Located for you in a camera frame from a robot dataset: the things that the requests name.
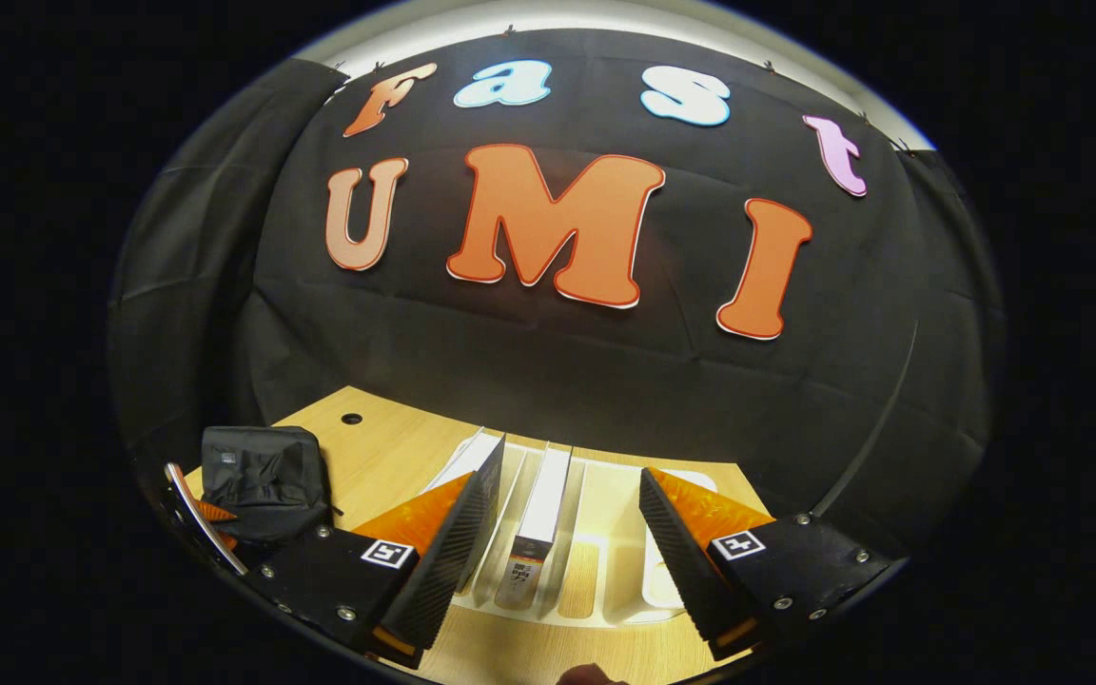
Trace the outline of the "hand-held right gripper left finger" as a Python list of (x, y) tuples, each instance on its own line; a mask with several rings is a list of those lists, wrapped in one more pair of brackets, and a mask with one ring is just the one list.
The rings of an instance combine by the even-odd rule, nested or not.
[(366, 534), (305, 534), (244, 582), (349, 651), (419, 659), (438, 637), (486, 517), (486, 476), (463, 473), (372, 520)]

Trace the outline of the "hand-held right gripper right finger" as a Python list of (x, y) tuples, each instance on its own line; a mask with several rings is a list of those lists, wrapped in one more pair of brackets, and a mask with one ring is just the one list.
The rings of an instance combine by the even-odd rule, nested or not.
[(774, 518), (654, 467), (640, 473), (638, 509), (717, 660), (803, 641), (901, 566), (817, 513)]

